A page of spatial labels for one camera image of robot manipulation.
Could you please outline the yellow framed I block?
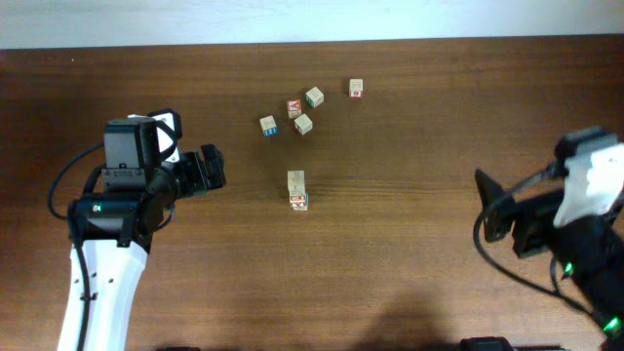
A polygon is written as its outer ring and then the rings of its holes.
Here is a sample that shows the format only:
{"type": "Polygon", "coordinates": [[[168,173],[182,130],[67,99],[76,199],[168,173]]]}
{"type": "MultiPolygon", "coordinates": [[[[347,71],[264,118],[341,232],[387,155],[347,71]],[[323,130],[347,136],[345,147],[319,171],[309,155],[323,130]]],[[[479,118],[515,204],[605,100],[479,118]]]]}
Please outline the yellow framed I block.
{"type": "Polygon", "coordinates": [[[288,189],[290,193],[305,192],[305,175],[304,171],[288,171],[288,189]]]}

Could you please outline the elephant wooden block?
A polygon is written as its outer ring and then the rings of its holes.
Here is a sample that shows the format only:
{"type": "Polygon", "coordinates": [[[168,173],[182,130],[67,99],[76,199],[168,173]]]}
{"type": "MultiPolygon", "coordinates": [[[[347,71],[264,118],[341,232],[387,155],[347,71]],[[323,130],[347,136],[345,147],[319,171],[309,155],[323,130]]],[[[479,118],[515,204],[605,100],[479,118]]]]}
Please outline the elephant wooden block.
{"type": "Polygon", "coordinates": [[[293,191],[289,195],[290,206],[295,211],[308,210],[308,194],[301,191],[293,191]]]}

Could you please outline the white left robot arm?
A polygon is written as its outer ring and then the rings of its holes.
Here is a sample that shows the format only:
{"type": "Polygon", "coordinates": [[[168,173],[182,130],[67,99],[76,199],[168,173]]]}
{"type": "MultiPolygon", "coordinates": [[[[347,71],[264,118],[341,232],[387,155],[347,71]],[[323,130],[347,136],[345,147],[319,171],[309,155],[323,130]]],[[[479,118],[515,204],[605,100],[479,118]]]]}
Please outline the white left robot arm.
{"type": "Polygon", "coordinates": [[[180,116],[171,109],[109,121],[68,224],[71,275],[60,350],[122,350],[152,237],[172,220],[176,201],[226,183],[212,144],[182,153],[180,116]]]}

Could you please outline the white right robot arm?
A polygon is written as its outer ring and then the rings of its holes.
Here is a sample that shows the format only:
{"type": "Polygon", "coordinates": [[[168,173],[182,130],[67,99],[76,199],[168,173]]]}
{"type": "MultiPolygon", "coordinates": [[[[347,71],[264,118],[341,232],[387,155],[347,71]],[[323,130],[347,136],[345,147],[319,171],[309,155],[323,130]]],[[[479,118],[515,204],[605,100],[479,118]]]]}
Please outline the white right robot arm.
{"type": "Polygon", "coordinates": [[[475,181],[483,209],[474,245],[484,261],[516,283],[559,299],[593,320],[603,350],[623,347],[623,240],[613,224],[623,210],[623,143],[593,126],[564,136],[544,170],[505,189],[482,170],[475,181]],[[499,264],[485,243],[514,239],[517,257],[550,251],[545,288],[499,264]]]}

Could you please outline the blue framed wooden block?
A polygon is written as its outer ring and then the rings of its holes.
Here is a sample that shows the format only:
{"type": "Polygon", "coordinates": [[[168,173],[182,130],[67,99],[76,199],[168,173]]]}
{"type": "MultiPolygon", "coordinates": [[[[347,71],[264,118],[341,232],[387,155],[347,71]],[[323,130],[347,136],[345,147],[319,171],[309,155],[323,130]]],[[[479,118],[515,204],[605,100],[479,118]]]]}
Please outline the blue framed wooden block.
{"type": "Polygon", "coordinates": [[[274,136],[278,133],[278,127],[272,115],[259,119],[260,127],[266,137],[274,136]]]}

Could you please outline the plain I wooden block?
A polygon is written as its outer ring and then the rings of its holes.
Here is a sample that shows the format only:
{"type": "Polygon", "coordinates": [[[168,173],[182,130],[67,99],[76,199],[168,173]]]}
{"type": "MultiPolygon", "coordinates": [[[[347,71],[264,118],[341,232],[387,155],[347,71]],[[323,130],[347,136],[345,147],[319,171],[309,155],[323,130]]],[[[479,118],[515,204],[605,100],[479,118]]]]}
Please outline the plain I wooden block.
{"type": "Polygon", "coordinates": [[[313,122],[306,114],[301,114],[300,116],[298,116],[294,120],[294,125],[296,130],[302,136],[304,136],[313,129],[313,122]]]}

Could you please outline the red framed A block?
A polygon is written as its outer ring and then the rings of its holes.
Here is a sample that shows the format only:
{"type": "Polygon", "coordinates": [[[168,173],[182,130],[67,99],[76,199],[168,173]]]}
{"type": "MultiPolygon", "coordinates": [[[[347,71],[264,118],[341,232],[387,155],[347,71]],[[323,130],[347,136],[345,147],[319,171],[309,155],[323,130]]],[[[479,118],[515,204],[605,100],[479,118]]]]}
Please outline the red framed A block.
{"type": "Polygon", "coordinates": [[[290,119],[298,118],[302,114],[301,100],[289,99],[287,101],[287,113],[290,119]]]}

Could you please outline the green framed wooden block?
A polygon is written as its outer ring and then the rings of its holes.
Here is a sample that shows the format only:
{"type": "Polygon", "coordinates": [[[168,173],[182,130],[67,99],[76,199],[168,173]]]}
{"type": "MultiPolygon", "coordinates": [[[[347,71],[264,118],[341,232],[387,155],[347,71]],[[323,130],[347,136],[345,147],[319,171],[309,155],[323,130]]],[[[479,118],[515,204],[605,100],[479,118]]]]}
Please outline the green framed wooden block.
{"type": "Polygon", "coordinates": [[[323,92],[318,87],[314,87],[310,89],[308,92],[306,92],[305,98],[306,98],[307,103],[312,108],[318,107],[325,100],[325,96],[323,92]]]}

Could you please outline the red bottomed far block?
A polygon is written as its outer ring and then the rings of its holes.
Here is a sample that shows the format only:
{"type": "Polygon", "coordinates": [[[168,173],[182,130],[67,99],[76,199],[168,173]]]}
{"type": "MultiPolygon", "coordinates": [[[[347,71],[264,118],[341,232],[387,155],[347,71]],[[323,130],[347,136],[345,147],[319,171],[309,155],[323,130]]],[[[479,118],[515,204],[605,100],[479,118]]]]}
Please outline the red bottomed far block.
{"type": "Polygon", "coordinates": [[[360,98],[363,95],[364,82],[362,79],[349,80],[349,96],[351,98],[360,98]]]}

